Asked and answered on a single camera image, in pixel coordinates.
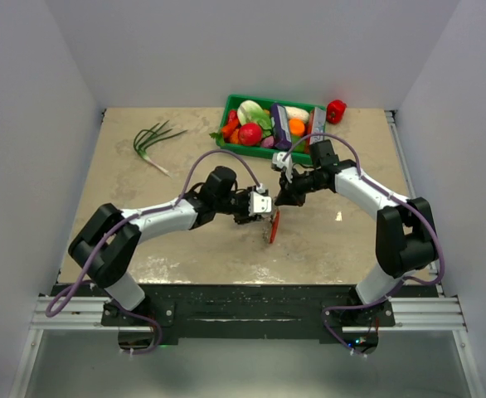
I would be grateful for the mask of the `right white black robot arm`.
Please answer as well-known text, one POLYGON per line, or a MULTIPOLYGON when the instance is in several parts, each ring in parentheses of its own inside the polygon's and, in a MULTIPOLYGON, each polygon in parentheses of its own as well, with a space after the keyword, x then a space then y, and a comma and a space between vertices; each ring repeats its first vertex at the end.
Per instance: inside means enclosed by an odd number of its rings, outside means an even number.
POLYGON ((388 191, 369 177, 357 161, 340 161, 328 140, 309 146, 311 168, 296 172, 289 153, 278 152, 272 168, 280 172, 276 206, 302 206, 310 192, 329 190, 356 204, 376 222, 377 262, 353 289, 352 301, 331 311, 347 310, 349 320, 367 325, 377 315, 376 305, 386 301, 415 271, 441 260, 429 202, 388 191))

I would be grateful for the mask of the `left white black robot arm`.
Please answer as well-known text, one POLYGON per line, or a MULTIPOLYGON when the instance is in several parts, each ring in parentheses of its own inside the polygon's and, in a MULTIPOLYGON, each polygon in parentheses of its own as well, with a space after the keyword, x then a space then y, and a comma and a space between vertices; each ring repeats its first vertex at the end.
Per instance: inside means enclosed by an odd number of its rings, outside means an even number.
POLYGON ((240 189, 236 173, 219 166, 205 182, 162 205, 124 210, 110 203, 100 206, 70 243, 68 254, 121 306, 124 320, 140 325, 148 319, 149 305, 145 292, 128 272, 138 245, 204 226, 218 214, 232 216, 243 225, 265 219, 272 210, 268 189, 261 184, 240 189))

